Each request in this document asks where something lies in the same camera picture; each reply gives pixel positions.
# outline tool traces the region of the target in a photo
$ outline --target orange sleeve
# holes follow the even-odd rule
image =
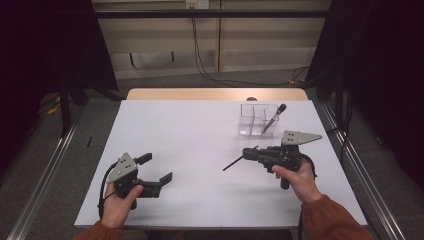
[[[350,213],[328,196],[302,204],[303,227],[308,240],[373,239]]]
[[[75,237],[74,240],[121,240],[123,231],[121,228],[108,228],[97,221],[89,230]]]

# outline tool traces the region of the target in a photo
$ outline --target transparent pen holder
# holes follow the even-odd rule
[[[272,136],[278,125],[279,117],[264,132],[266,125],[277,112],[278,106],[273,104],[241,104],[238,124],[239,135]]]

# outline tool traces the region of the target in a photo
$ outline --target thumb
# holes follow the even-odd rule
[[[137,185],[133,187],[133,189],[131,189],[130,193],[127,195],[124,201],[127,202],[128,204],[132,204],[132,202],[134,202],[134,200],[137,199],[138,196],[140,196],[142,191],[143,191],[143,186],[141,185]]]
[[[296,173],[288,170],[285,167],[274,165],[272,166],[272,171],[275,172],[279,177],[285,178],[291,182],[293,178],[296,177]]]

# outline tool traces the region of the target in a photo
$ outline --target white tabletop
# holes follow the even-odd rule
[[[297,226],[300,202],[291,189],[257,162],[242,160],[245,147],[279,146],[284,130],[321,134],[300,145],[315,163],[321,192],[343,205],[362,225],[362,211],[343,173],[311,101],[284,101],[272,137],[239,136],[240,104],[245,101],[123,101],[75,225],[98,219],[98,195],[109,166],[124,152],[133,158],[151,152],[138,177],[158,181],[169,172],[173,180],[159,198],[138,199],[127,227],[162,229],[245,229]],[[256,102],[280,105],[282,101]]]

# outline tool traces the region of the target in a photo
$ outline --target power outlet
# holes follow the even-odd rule
[[[209,9],[209,0],[197,0],[197,9]]]
[[[197,9],[197,0],[186,0],[186,9]]]

